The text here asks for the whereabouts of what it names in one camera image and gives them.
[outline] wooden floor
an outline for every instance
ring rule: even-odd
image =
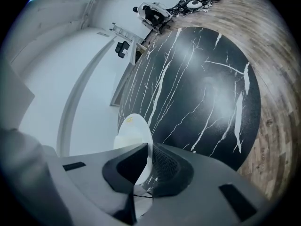
[[[299,48],[268,0],[222,0],[208,10],[175,18],[171,30],[210,28],[232,40],[251,62],[261,93],[261,122],[239,173],[274,199],[285,190],[301,157]],[[160,36],[151,34],[148,40]]]

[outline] round table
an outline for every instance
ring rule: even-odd
[[[145,118],[154,142],[238,170],[257,135],[260,92],[250,63],[232,41],[207,28],[180,28],[150,44],[136,63],[119,127],[132,113]]]

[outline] cable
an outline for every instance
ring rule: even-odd
[[[135,197],[141,197],[141,198],[152,198],[152,197],[147,197],[147,196],[139,196],[139,195],[136,195],[134,194]]]

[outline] white wall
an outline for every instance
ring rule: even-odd
[[[14,71],[23,76],[28,64],[60,38],[80,29],[90,0],[33,0],[8,33],[3,51]]]
[[[99,31],[87,28],[57,41],[34,59],[31,71],[24,75],[24,82],[35,98],[20,130],[36,137],[43,145],[56,149],[59,124],[68,96],[84,68],[109,40],[98,35]]]
[[[110,106],[116,71],[128,64],[115,52],[118,41],[105,54],[87,83],[73,121],[70,155],[113,149],[119,107]]]
[[[160,2],[171,8],[180,0],[98,0],[93,10],[91,25],[108,30],[111,23],[116,23],[125,29],[145,38],[150,32],[133,12],[133,7],[140,6],[143,2]]]

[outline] white veins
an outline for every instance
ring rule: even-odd
[[[234,128],[234,134],[237,139],[236,147],[238,147],[240,153],[241,153],[241,142],[239,138],[239,133],[241,129],[241,121],[242,121],[242,113],[243,113],[243,98],[244,96],[243,93],[241,92],[236,102],[236,118],[235,118],[235,128]]]
[[[173,134],[173,132],[175,131],[175,129],[176,129],[179,125],[181,125],[181,124],[183,123],[183,120],[186,118],[186,116],[188,116],[189,114],[194,113],[194,112],[196,111],[196,109],[199,107],[200,104],[201,104],[201,103],[199,103],[199,104],[197,105],[197,107],[196,107],[192,112],[187,113],[187,114],[183,117],[183,119],[181,120],[181,122],[175,126],[174,130],[169,134],[168,137],[166,137],[166,139],[162,142],[162,144],[164,144],[164,142],[171,136],[171,134]]]
[[[216,98],[216,95],[214,95],[214,103],[213,103],[213,106],[212,106],[212,110],[211,110],[211,112],[210,112],[210,114],[209,114],[209,116],[208,116],[208,119],[207,119],[207,121],[206,121],[206,124],[205,124],[205,126],[204,126],[204,128],[203,128],[203,130],[202,130],[202,132],[201,132],[201,134],[200,134],[200,136],[198,137],[197,141],[193,144],[193,146],[192,146],[192,148],[191,148],[191,151],[193,151],[193,149],[195,148],[195,146],[197,145],[197,143],[198,143],[198,142],[200,141],[200,139],[202,138],[202,136],[203,136],[205,130],[207,129],[207,125],[208,125],[208,123],[209,123],[210,117],[211,117],[212,112],[213,112],[213,110],[214,110],[214,106],[215,106],[215,98]]]
[[[208,59],[209,59],[209,57],[208,57],[208,58],[203,62],[203,64],[201,65],[204,71],[205,71],[205,68],[204,68],[203,65],[208,61]]]
[[[221,119],[223,119],[223,118],[225,118],[225,117],[223,116],[223,117],[221,117],[221,118],[218,118],[217,120],[215,120],[215,121],[211,124],[211,126],[208,126],[206,129],[209,129],[210,127],[214,126],[214,124],[216,124],[219,120],[221,120]]]
[[[163,73],[162,73],[162,76],[160,78],[160,82],[159,82],[159,89],[158,89],[158,92],[156,94],[156,98],[155,98],[155,103],[154,103],[154,106],[153,106],[153,109],[152,109],[152,112],[150,114],[150,118],[149,118],[149,121],[148,121],[148,126],[150,126],[151,124],[151,119],[156,111],[156,108],[157,108],[157,103],[158,103],[158,100],[159,100],[159,96],[161,94],[161,91],[162,91],[162,85],[163,85],[163,79],[164,79],[164,76],[165,76],[165,73],[166,73],[166,70],[168,69],[169,65],[170,65],[171,61],[169,61],[169,63],[165,66],[164,70],[163,70]]]
[[[163,115],[161,116],[160,120],[158,120],[158,122],[154,126],[154,129],[153,129],[153,131],[151,133],[152,135],[154,134],[157,126],[159,125],[159,123],[162,121],[163,117],[167,114],[167,112],[168,112],[169,108],[172,106],[173,102],[174,102],[174,100],[172,101],[172,103],[170,103],[170,101],[168,102],[167,107],[165,108],[165,110],[163,112]]]
[[[231,119],[230,119],[229,122],[228,122],[228,127],[227,127],[226,131],[225,131],[224,134],[222,135],[222,138],[216,143],[216,145],[215,145],[215,147],[214,147],[212,153],[209,155],[209,157],[212,156],[212,154],[214,153],[215,149],[217,148],[217,145],[219,145],[219,143],[220,143],[221,141],[223,141],[223,140],[226,138],[227,133],[228,133],[228,131],[229,131],[229,129],[230,129],[230,126],[231,126],[231,124],[232,124],[232,120],[233,120],[233,117],[234,117],[234,115],[235,115],[235,111],[236,111],[236,110],[234,109],[234,112],[233,112],[233,114],[232,114],[232,117],[231,117]]]
[[[163,44],[168,40],[168,38],[169,38],[169,36],[171,35],[171,33],[172,33],[173,31],[171,31],[170,33],[169,33],[169,35],[168,35],[168,37],[167,37],[167,39],[161,44],[161,46],[160,46],[160,48],[159,48],[159,50],[158,50],[158,52],[160,51],[160,49],[162,48],[162,46],[163,46]]]
[[[215,42],[215,48],[216,48],[216,46],[217,46],[217,43],[218,43],[219,40],[221,39],[221,37],[222,37],[222,34],[219,33],[218,36],[217,36],[217,40],[216,40],[216,42]]]
[[[231,66],[229,66],[229,65],[224,65],[224,64],[217,63],[217,62],[212,62],[212,61],[205,61],[205,62],[207,62],[207,63],[212,63],[212,64],[216,64],[216,65],[222,65],[222,66],[228,67],[228,68],[230,68],[230,69],[232,69],[232,70],[235,70],[236,73],[244,74],[244,73],[242,73],[241,71],[239,71],[239,70],[237,70],[237,69],[235,69],[235,68],[233,68],[233,67],[231,67]]]
[[[147,79],[147,83],[146,83],[146,85],[145,85],[145,92],[144,92],[143,99],[142,99],[142,102],[141,102],[139,114],[141,114],[143,100],[144,100],[144,97],[145,97],[145,94],[146,94],[146,90],[148,89],[147,86],[148,86],[148,84],[149,84],[149,80],[150,80],[150,76],[151,76],[151,72],[152,72],[153,68],[154,68],[154,64],[152,65],[152,68],[151,68],[151,71],[150,71],[150,74],[149,74],[149,78]]]
[[[140,90],[140,87],[141,87],[141,84],[142,84],[142,81],[143,81],[143,78],[144,78],[145,72],[147,71],[147,68],[148,68],[149,64],[150,64],[150,60],[149,60],[149,62],[147,63],[147,65],[146,65],[146,68],[145,68],[145,70],[144,70],[144,73],[143,73],[143,76],[142,76],[142,79],[141,79],[141,82],[140,82],[140,85],[139,85],[138,91],[137,91],[137,93],[136,93],[136,98],[135,98],[134,104],[133,104],[133,106],[132,106],[132,111],[133,111],[133,108],[134,108],[134,106],[135,106],[136,99],[137,99],[137,96],[138,96],[138,93],[139,93],[139,90]]]
[[[185,147],[187,147],[188,145],[190,145],[190,143],[188,143]],[[183,147],[183,150],[185,149],[185,147]]]
[[[130,103],[128,104],[128,108],[130,108],[130,106],[131,106],[132,95],[133,95],[133,92],[134,92],[134,89],[135,89],[137,80],[135,81],[134,86],[133,86],[133,89],[132,89],[132,94],[131,94],[131,96],[130,96]]]
[[[180,76],[180,78],[179,78],[179,80],[178,80],[178,82],[177,82],[177,85],[176,85],[176,87],[175,87],[175,89],[174,89],[174,91],[173,91],[173,94],[172,94],[171,97],[170,97],[169,102],[170,102],[170,101],[172,100],[172,98],[174,97],[174,93],[176,92],[176,89],[178,88],[178,85],[179,85],[179,83],[180,83],[180,80],[181,80],[181,78],[182,78],[182,76],[183,76],[185,70],[187,69],[187,67],[188,67],[188,65],[189,65],[189,63],[190,63],[190,61],[191,61],[191,59],[192,59],[192,57],[193,57],[193,54],[194,54],[195,49],[198,48],[198,46],[194,43],[194,41],[192,41],[192,42],[193,42],[194,45],[193,45],[193,48],[192,48],[192,53],[191,53],[190,59],[189,59],[187,65],[186,65],[186,67],[185,67],[184,70],[182,71],[182,74],[181,74],[181,76]],[[156,122],[156,124],[155,124],[155,126],[154,126],[154,130],[153,130],[152,134],[155,132],[155,130],[156,130],[158,124],[162,121],[162,118],[163,118],[163,117],[161,117],[161,119],[160,119],[159,121],[157,120],[157,122]]]
[[[249,79],[249,74],[248,74],[248,66],[249,66],[250,62],[246,64],[245,70],[244,70],[244,80],[245,80],[245,90],[246,90],[246,95],[248,95],[249,93],[249,89],[250,89],[250,79]]]
[[[159,116],[161,115],[162,109],[163,109],[165,103],[167,102],[167,100],[168,100],[168,98],[169,98],[171,92],[173,91],[174,84],[175,84],[175,82],[176,82],[176,80],[177,80],[178,73],[179,73],[179,71],[180,71],[180,69],[181,69],[181,67],[182,67],[182,64],[180,65],[180,67],[179,67],[179,69],[178,69],[178,72],[177,72],[177,74],[176,74],[176,76],[175,76],[175,80],[174,80],[174,82],[173,82],[173,86],[172,86],[172,88],[171,88],[171,90],[170,90],[168,96],[166,97],[166,100],[164,101],[164,104],[163,104],[162,107],[161,107],[160,113],[159,113],[159,115],[158,115],[158,117],[157,117],[157,123],[156,123],[156,125],[158,124],[158,118],[159,118]],[[172,96],[170,97],[169,102],[171,102],[171,100],[172,100],[172,98],[173,98],[173,95],[174,95],[174,94],[172,94]]]
[[[133,88],[133,84],[134,84],[134,81],[135,81],[135,78],[136,78],[136,75],[137,75],[137,72],[138,72],[138,70],[139,70],[139,67],[140,67],[140,64],[141,64],[141,62],[142,62],[142,60],[140,60],[140,63],[139,63],[139,65],[138,65],[138,67],[137,67],[137,70],[136,70],[135,76],[134,76],[134,78],[133,78],[132,86],[131,86],[131,88],[130,88],[130,90],[129,90],[129,92],[128,92],[128,95],[127,95],[127,100],[128,100],[128,96],[130,95],[131,89]]]
[[[235,101],[235,99],[236,99],[236,82],[237,82],[237,81],[234,82],[234,101]]]
[[[147,59],[149,59],[150,54],[152,53],[152,51],[151,51],[150,49],[147,51]]]

